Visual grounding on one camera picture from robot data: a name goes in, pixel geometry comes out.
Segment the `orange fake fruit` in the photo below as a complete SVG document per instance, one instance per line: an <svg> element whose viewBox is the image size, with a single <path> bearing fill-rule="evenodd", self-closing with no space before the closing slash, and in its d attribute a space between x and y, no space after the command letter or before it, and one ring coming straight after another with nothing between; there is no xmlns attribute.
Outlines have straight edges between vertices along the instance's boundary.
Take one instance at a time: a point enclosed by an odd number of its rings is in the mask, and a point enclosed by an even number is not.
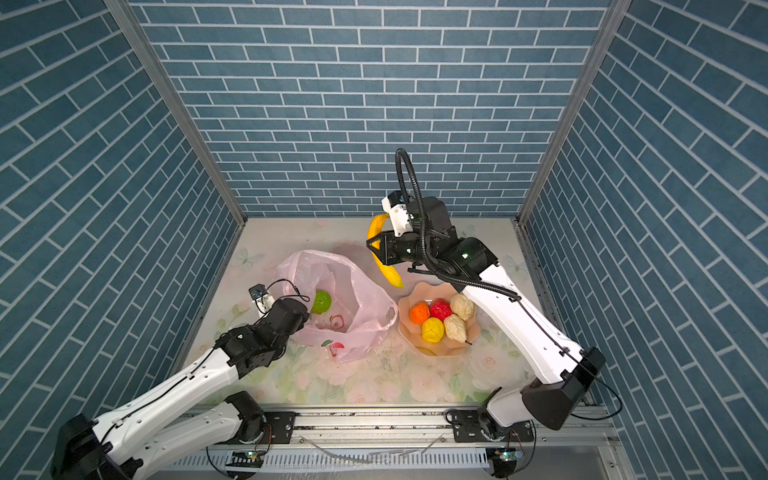
<svg viewBox="0 0 768 480"><path fill-rule="evenodd" d="M409 319L415 325L423 324L430 317L430 307L424 301L417 302L409 310Z"/></svg>

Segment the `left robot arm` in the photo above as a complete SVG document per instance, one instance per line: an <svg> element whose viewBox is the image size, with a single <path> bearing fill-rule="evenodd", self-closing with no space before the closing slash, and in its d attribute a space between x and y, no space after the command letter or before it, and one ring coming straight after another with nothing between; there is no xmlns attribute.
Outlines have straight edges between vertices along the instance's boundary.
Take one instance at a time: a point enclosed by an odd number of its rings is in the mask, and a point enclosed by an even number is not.
<svg viewBox="0 0 768 480"><path fill-rule="evenodd" d="M219 442L254 443L269 428L247 392L182 420L199 401L282 357L291 335L309 319L305 304L276 300L255 323L222 334L191 365L125 405L60 427L50 474L54 479L146 479L183 457Z"/></svg>

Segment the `pink plastic bag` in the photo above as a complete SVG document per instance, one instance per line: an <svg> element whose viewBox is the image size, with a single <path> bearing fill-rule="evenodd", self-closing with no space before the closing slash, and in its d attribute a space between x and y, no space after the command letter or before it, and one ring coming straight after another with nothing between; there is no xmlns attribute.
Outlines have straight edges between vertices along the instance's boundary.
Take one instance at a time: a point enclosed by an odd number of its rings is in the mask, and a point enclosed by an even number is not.
<svg viewBox="0 0 768 480"><path fill-rule="evenodd" d="M345 256L318 251L297 251L275 270L282 293L300 292L310 318L291 336L308 347L323 348L337 363L363 359L387 336L396 323L398 306L383 287ZM311 312L315 292L332 297L328 312Z"/></svg>

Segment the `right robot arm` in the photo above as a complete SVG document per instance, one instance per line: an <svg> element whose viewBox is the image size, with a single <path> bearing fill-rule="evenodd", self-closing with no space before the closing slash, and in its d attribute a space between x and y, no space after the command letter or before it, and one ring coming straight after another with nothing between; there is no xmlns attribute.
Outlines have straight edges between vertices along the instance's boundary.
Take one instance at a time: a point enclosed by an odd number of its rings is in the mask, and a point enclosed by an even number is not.
<svg viewBox="0 0 768 480"><path fill-rule="evenodd" d="M366 246L392 285L395 265L434 275L484 311L518 347L533 379L517 390L498 388L478 410L483 434L500 438L512 425L535 420L560 429L605 364L595 347L570 340L517 290L497 257L474 237L461 238L435 197L407 199L393 192L369 227Z"/></svg>

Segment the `green fake fruit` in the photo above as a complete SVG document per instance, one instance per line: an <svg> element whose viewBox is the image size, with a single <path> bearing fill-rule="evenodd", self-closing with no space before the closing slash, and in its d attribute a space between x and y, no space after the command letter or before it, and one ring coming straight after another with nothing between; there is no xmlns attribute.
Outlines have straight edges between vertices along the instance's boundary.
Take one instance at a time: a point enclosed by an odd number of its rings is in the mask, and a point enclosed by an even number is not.
<svg viewBox="0 0 768 480"><path fill-rule="evenodd" d="M324 290L317 290L315 292L315 297L314 297L313 305L311 308L311 312L315 314L324 314L330 310L331 305L332 305L331 295Z"/></svg>

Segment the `cream fake fruit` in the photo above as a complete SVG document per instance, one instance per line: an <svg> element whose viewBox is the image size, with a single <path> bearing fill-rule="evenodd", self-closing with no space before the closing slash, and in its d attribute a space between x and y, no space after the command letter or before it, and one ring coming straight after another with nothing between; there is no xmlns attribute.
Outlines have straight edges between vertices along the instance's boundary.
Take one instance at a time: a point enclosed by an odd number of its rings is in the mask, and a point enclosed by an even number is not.
<svg viewBox="0 0 768 480"><path fill-rule="evenodd" d="M460 316L449 315L443 320L443 325L446 338L460 343L468 341L466 322Z"/></svg>
<svg viewBox="0 0 768 480"><path fill-rule="evenodd" d="M475 314L475 304L465 295L456 294L449 302L449 306L454 315L458 316L463 321L467 321Z"/></svg>

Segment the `yellow banana fake fruit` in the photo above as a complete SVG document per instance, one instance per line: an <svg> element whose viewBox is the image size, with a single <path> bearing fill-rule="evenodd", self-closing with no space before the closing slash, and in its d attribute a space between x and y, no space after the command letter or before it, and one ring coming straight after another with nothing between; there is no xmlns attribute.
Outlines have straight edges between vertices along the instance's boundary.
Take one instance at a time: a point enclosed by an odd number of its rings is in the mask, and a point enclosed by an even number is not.
<svg viewBox="0 0 768 480"><path fill-rule="evenodd" d="M383 226L389 218L388 214L380 214L371 220L367 232L366 246L371 251L376 265L385 279L396 288L403 288L404 283L400 274L391 265L390 255L392 235L384 232Z"/></svg>

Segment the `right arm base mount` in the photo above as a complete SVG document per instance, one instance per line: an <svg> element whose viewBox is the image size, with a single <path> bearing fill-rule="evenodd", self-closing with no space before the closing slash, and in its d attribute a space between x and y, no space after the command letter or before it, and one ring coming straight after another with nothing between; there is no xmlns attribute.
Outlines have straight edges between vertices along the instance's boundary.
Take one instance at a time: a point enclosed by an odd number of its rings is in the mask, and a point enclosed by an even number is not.
<svg viewBox="0 0 768 480"><path fill-rule="evenodd" d="M476 410L448 409L443 413L456 443L510 442L527 443L534 440L530 421L500 427Z"/></svg>

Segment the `peach scalloped bowl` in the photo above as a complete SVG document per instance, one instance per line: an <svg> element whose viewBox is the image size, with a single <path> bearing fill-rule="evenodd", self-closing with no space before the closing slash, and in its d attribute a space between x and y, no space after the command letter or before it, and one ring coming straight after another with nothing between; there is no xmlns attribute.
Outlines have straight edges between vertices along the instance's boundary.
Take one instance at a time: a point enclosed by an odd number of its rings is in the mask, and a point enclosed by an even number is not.
<svg viewBox="0 0 768 480"><path fill-rule="evenodd" d="M398 331L426 356L458 356L479 337L474 306L449 284L419 283L398 302Z"/></svg>

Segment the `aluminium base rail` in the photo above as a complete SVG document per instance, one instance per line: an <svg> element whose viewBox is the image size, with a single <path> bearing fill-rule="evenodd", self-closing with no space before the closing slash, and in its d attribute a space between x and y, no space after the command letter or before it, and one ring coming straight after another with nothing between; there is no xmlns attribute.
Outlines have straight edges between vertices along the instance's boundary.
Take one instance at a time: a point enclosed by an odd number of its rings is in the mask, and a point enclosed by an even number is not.
<svg viewBox="0 0 768 480"><path fill-rule="evenodd" d="M257 479L266 474L478 469L500 479L522 479L547 470L556 479L634 476L616 430L606 420L570 419L556 431L527 420L533 425L532 442L456 443L443 417L448 409L474 410L446 406L270 409L297 413L289 444L219 442L154 474L209 471L217 479Z"/></svg>

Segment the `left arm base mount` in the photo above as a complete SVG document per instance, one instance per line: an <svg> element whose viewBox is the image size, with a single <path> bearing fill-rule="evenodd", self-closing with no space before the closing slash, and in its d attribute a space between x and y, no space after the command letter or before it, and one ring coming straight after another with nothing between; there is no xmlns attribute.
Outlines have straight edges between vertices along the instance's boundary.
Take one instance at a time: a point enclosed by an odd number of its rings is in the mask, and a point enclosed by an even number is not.
<svg viewBox="0 0 768 480"><path fill-rule="evenodd" d="M242 421L236 434L240 443L264 443L287 445L290 443L297 413L292 411L267 411Z"/></svg>

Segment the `red fake fruit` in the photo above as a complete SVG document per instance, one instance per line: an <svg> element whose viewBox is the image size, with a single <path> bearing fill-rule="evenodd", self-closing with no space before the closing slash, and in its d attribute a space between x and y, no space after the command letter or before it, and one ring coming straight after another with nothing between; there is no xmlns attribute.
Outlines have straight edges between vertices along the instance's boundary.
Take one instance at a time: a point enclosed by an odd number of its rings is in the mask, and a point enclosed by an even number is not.
<svg viewBox="0 0 768 480"><path fill-rule="evenodd" d="M453 314L450 303L444 299L435 299L429 305L429 314L431 318L444 321Z"/></svg>

